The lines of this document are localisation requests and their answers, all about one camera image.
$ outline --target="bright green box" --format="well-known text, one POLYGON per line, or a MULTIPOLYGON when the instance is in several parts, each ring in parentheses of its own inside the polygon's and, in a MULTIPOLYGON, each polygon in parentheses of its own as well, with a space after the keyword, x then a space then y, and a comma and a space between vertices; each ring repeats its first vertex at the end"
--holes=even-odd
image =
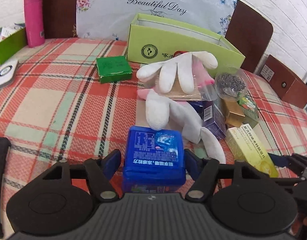
POLYGON ((132 78, 132 68, 124 56, 97 58, 100 83, 112 83, 132 78))
POLYGON ((168 60, 178 51, 208 51, 218 68, 208 70, 212 77, 227 67, 240 68, 245 56, 223 36, 184 22, 147 14, 137 14, 130 25, 127 60, 150 64, 168 60))
POLYGON ((0 65, 27 45, 26 28, 0 42, 0 65))

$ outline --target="white panel wall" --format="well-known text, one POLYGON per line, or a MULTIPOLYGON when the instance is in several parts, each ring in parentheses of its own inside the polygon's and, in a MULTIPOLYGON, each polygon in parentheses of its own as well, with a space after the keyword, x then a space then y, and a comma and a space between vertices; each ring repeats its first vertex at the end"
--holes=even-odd
MULTIPOLYGON (((307 73, 307 0, 242 0, 264 15, 274 33, 259 69, 272 54, 299 77, 307 73)), ((0 26, 23 21, 22 0, 0 0, 0 26)))

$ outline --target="blue gum box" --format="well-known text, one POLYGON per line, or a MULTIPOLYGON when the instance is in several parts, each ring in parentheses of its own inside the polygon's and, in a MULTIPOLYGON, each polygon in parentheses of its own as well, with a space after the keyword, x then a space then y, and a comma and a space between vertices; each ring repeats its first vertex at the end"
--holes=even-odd
POLYGON ((186 181, 181 133, 129 129, 123 169, 123 191, 174 192, 186 181))

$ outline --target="pink thermos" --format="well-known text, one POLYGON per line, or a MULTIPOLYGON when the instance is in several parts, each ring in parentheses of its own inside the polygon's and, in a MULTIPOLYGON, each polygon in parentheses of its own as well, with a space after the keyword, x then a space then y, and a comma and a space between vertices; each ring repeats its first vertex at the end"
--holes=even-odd
POLYGON ((43 0, 24 0, 24 13, 28 46, 44 44, 43 0))

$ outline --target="plaid tablecloth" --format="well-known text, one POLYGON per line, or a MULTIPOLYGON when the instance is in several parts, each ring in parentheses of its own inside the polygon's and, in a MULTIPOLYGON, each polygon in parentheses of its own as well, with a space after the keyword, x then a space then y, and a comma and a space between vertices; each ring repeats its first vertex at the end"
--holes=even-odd
MULTIPOLYGON (((136 78, 139 64, 130 63, 132 80, 98 82, 95 59, 125 55, 126 46, 121 41, 55 39, 15 55, 21 62, 15 81, 0 90, 0 136, 12 142, 2 191, 5 237, 12 233, 6 204, 24 185, 61 158, 74 163, 106 156, 115 148, 124 155, 129 127, 148 126, 145 102, 137 98, 137 89, 143 86, 136 78)), ((268 152, 307 155, 307 114, 281 102, 261 77, 247 75, 249 92, 260 109, 261 120, 254 130, 268 152)), ((170 122, 168 127, 176 125, 170 122)), ((227 163, 233 163, 225 141, 220 143, 227 163)), ((202 143, 185 144, 196 155, 206 156, 202 143)), ((287 169, 279 172, 283 177, 293 176, 287 169)), ((111 183, 121 192, 121 170, 111 183)), ((229 183, 222 180, 218 187, 229 183)), ((180 192, 191 185, 188 178, 180 192)))

